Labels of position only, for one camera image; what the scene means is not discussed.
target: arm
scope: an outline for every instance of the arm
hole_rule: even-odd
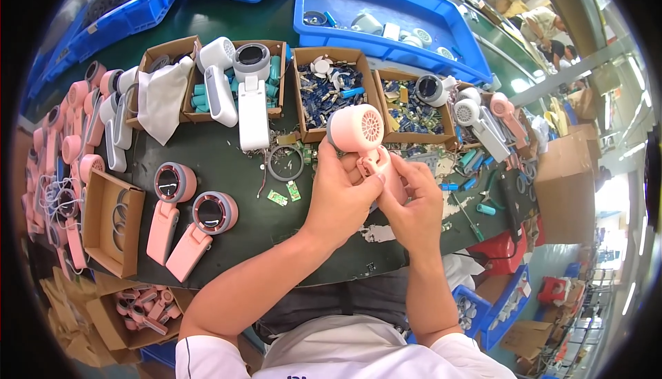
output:
[[[442,336],[462,333],[439,247],[443,193],[424,163],[406,162],[395,154],[391,154],[391,161],[407,181],[412,201],[401,206],[384,191],[377,203],[396,239],[409,251],[407,317],[417,341],[430,347]]]
[[[235,346],[236,337],[315,271],[368,217],[383,189],[373,175],[352,186],[326,138],[318,150],[308,217],[292,238],[223,272],[207,284],[186,310],[179,340],[216,336]]]

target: black circular lens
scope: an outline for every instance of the black circular lens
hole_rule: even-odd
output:
[[[239,61],[246,66],[259,62],[262,57],[262,49],[257,46],[246,47],[239,53]]]
[[[73,202],[71,201],[73,201],[73,198],[71,197],[70,192],[62,192],[60,194],[60,205],[61,205],[60,211],[63,214],[69,215],[73,213]]]
[[[213,228],[219,225],[221,218],[223,218],[223,211],[221,211],[218,202],[204,200],[198,208],[198,218],[204,226]]]
[[[93,61],[89,67],[87,67],[87,72],[85,73],[85,78],[92,78],[95,70],[97,69],[97,62]]]
[[[55,121],[55,119],[58,118],[58,112],[59,112],[59,110],[58,110],[58,107],[57,107],[57,106],[54,107],[53,109],[51,109],[51,110],[48,112],[48,122],[49,122],[49,123]]]
[[[177,188],[179,186],[179,180],[177,179],[177,175],[175,175],[174,171],[170,169],[166,169],[161,172],[161,175],[159,175],[157,185],[159,191],[163,195],[173,196],[177,192]]]
[[[431,78],[424,78],[418,83],[418,92],[426,98],[433,96],[437,92],[437,82]]]

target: person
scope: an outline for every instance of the person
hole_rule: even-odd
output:
[[[561,18],[547,7],[525,11],[509,20],[520,30],[526,41],[540,44],[546,51],[551,49],[551,37],[568,32]]]
[[[179,379],[248,378],[237,336],[251,325],[275,339],[253,379],[515,377],[459,328],[440,254],[443,194],[430,169],[391,154],[412,199],[402,206],[383,190],[383,174],[361,177],[357,159],[338,159],[325,137],[301,229],[194,297],[176,346]],[[409,267],[294,288],[358,230],[375,200]],[[409,327],[419,344],[405,342]]]
[[[577,52],[575,46],[572,44],[564,45],[558,40],[550,40],[550,50],[547,51],[542,48],[542,45],[538,45],[538,50],[542,52],[548,62],[554,65],[556,71],[559,71],[561,67],[567,67],[571,63],[570,61],[576,59]]]

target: cardboard box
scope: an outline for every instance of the cardboard box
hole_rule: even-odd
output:
[[[88,301],[86,308],[92,317],[94,325],[101,335],[103,342],[108,346],[108,349],[139,349],[141,347],[153,345],[154,343],[168,341],[179,334],[182,317],[170,319],[165,323],[165,326],[168,328],[168,333],[165,335],[160,335],[149,328],[140,331],[128,330],[124,325],[122,315],[117,313],[117,310],[115,309],[116,298],[114,294],[144,283],[119,280],[100,272],[96,272],[95,277],[97,277],[97,285],[100,278],[104,279],[103,287],[101,290],[97,287],[97,292],[99,292],[100,297]],[[193,300],[193,293],[185,288],[170,287],[169,289],[182,313],[186,311]]]
[[[583,133],[551,141],[534,180],[546,244],[589,244],[595,228],[595,183]]]
[[[515,116],[517,116],[517,119],[519,119],[522,126],[524,126],[527,136],[529,137],[529,144],[523,148],[515,148],[515,151],[523,159],[535,158],[535,156],[538,155],[538,138],[535,136],[534,129],[531,128],[531,123],[529,123],[529,119],[526,118],[524,110],[515,110]]]
[[[453,127],[453,120],[448,111],[448,105],[443,105],[438,108],[439,113],[442,114],[443,135],[432,135],[431,133],[415,133],[415,132],[398,132],[393,130],[391,122],[389,122],[389,107],[384,96],[384,88],[381,86],[381,79],[385,80],[418,80],[418,76],[408,74],[395,69],[381,69],[375,70],[373,73],[375,78],[375,86],[377,87],[377,95],[379,97],[380,112],[384,117],[384,140],[385,143],[444,143],[449,139],[455,138],[455,128]],[[462,83],[460,87],[472,87],[470,83]]]
[[[593,176],[597,178],[600,175],[600,166],[598,165],[598,159],[602,158],[602,152],[600,151],[600,143],[597,130],[593,125],[576,125],[568,126],[568,134],[573,133],[583,133],[586,137],[586,145],[589,147],[589,154],[591,155],[591,166],[593,168]]]
[[[195,60],[201,48],[202,48],[202,43],[200,42],[200,38],[198,36],[190,36],[183,39],[177,39],[177,40],[169,41],[167,43],[159,44],[158,46],[150,47],[142,55],[142,59],[140,60],[140,64],[138,65],[138,71],[146,72],[149,66],[154,62],[154,60],[158,59],[164,54],[167,54],[171,59],[181,54],[188,54],[193,60]],[[191,70],[191,72],[189,73],[187,90],[193,87],[191,83],[193,82],[193,74],[195,73],[195,71],[196,70]],[[138,89],[135,89],[135,92],[131,94],[131,99],[129,100],[129,106],[128,106],[129,109],[133,110],[134,112],[138,111],[137,91]],[[190,100],[191,98],[189,97],[188,94],[184,93],[184,99],[182,100],[182,105],[187,99]],[[189,119],[186,116],[184,116],[183,110],[180,109],[179,123],[184,123],[188,121]],[[127,125],[133,127],[134,129],[144,130],[144,127],[140,125],[140,122],[138,121],[137,115],[135,113],[131,113],[130,111],[127,113]]]
[[[122,202],[127,205],[124,236],[114,235],[111,216],[119,220],[117,198],[121,190],[127,190]],[[138,267],[138,235],[145,192],[137,186],[93,169],[87,184],[83,248],[90,257],[112,274],[126,278],[136,274]]]
[[[276,108],[267,109],[267,114],[270,119],[278,119],[281,117],[281,112],[283,111],[283,96],[285,95],[285,46],[284,41],[276,40],[241,40],[233,41],[234,46],[238,49],[244,44],[248,43],[260,43],[264,44],[269,48],[269,52],[272,56],[280,56],[281,58],[281,81],[278,86],[278,106]],[[214,120],[211,118],[209,113],[195,113],[195,109],[191,106],[191,97],[193,97],[193,88],[196,84],[204,83],[204,74],[198,70],[197,66],[191,71],[191,81],[189,81],[189,86],[186,89],[185,99],[183,102],[182,112],[188,120],[198,123],[198,122],[208,122]]]
[[[297,99],[297,112],[299,113],[299,130],[301,132],[301,140],[304,143],[320,142],[327,135],[327,128],[308,129],[306,127],[306,118],[303,114],[303,101],[301,99],[301,79],[299,78],[299,66],[303,64],[310,64],[319,56],[328,54],[328,58],[334,61],[345,60],[348,62],[356,62],[356,70],[360,71],[363,75],[363,88],[368,95],[368,104],[376,107],[379,113],[384,117],[379,104],[379,97],[375,86],[375,79],[372,76],[368,60],[365,55],[357,49],[343,49],[341,47],[304,47],[299,49],[292,49],[294,68],[297,73],[294,76],[294,84],[296,87],[295,96]]]
[[[540,354],[554,325],[542,321],[516,321],[501,339],[499,346],[529,360]]]

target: fan grille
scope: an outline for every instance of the fan grille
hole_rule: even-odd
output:
[[[471,109],[468,106],[464,106],[464,105],[455,107],[455,115],[458,117],[458,121],[462,123],[470,122],[473,117],[473,113],[471,113]]]
[[[381,122],[375,113],[368,111],[363,115],[361,130],[363,131],[363,136],[370,142],[374,142],[379,138]]]
[[[497,115],[501,116],[506,113],[506,105],[503,104],[503,102],[494,102],[492,104],[492,112]]]

